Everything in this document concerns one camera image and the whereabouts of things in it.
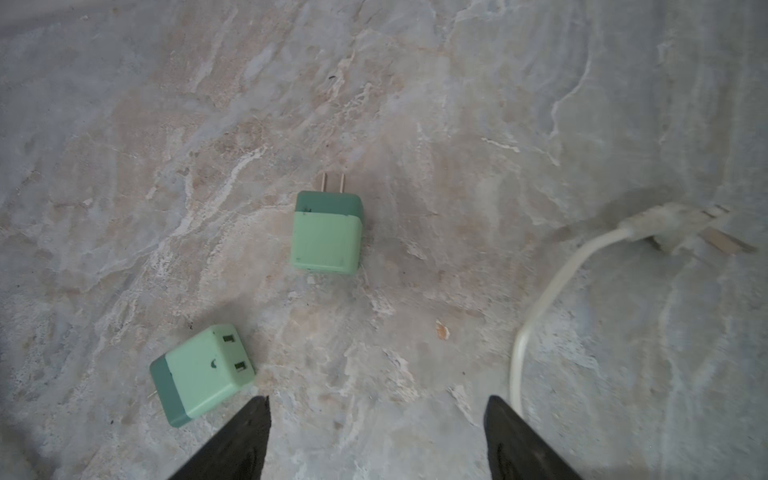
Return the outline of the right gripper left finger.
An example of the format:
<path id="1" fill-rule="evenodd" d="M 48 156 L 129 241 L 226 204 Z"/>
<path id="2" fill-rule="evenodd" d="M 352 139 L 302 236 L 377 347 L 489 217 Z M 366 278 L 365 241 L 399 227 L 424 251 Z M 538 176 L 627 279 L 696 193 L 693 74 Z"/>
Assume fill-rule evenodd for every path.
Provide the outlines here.
<path id="1" fill-rule="evenodd" d="M 271 425 L 269 397 L 253 397 L 170 479 L 259 480 Z"/>

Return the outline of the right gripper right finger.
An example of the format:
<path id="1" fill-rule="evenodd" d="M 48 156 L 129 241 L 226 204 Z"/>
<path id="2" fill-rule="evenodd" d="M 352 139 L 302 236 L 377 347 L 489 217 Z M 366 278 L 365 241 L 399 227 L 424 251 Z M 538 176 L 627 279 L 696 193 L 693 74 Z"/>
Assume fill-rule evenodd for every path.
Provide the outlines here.
<path id="1" fill-rule="evenodd" d="M 582 479 L 500 396 L 489 397 L 483 426 L 492 480 Z"/>

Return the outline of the green plug adapter left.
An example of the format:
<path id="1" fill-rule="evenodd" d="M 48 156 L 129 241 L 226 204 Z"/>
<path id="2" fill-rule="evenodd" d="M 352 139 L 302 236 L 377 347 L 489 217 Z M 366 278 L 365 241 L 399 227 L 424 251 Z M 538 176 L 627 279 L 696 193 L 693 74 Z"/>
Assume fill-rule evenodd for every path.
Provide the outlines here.
<path id="1" fill-rule="evenodd" d="M 208 327 L 155 359 L 149 370 L 165 417 L 174 428 L 213 410 L 256 376 L 230 323 Z"/>

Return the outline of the light green plug adapter far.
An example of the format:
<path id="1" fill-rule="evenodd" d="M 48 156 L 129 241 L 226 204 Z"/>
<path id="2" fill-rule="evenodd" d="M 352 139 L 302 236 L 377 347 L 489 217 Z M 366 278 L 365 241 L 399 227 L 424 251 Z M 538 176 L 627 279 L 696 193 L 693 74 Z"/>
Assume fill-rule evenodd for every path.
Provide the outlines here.
<path id="1" fill-rule="evenodd" d="M 345 190 L 327 189 L 322 177 L 320 190 L 298 193 L 294 209 L 290 262 L 298 270 L 352 275 L 360 262 L 364 226 L 361 198 Z"/>

